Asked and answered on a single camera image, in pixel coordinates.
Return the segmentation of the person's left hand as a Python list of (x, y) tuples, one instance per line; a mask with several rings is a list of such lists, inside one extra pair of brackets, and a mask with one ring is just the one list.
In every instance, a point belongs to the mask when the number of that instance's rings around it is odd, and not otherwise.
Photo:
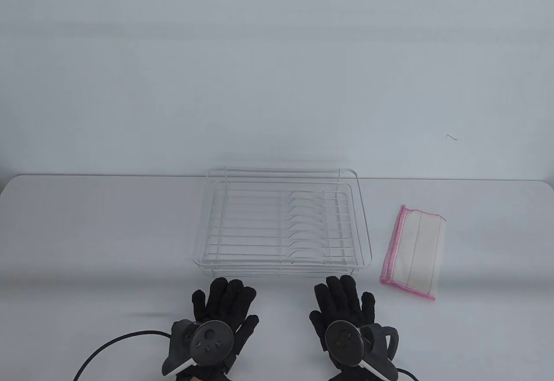
[(177, 381), (226, 381), (247, 340), (259, 323), (249, 314), (257, 292), (241, 280), (219, 277), (209, 294), (192, 294), (194, 320), (178, 320), (171, 328), (163, 375)]

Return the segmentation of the person's right hand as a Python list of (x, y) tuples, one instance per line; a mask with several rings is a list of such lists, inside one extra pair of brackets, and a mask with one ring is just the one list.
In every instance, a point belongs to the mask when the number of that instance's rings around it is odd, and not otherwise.
[(310, 313), (310, 320), (320, 339), (322, 349), (327, 352), (325, 334), (327, 327), (335, 320), (346, 320), (357, 328), (374, 324), (375, 298), (370, 292), (358, 296), (356, 282), (350, 275), (340, 278), (330, 276), (324, 284), (314, 287), (319, 310)]

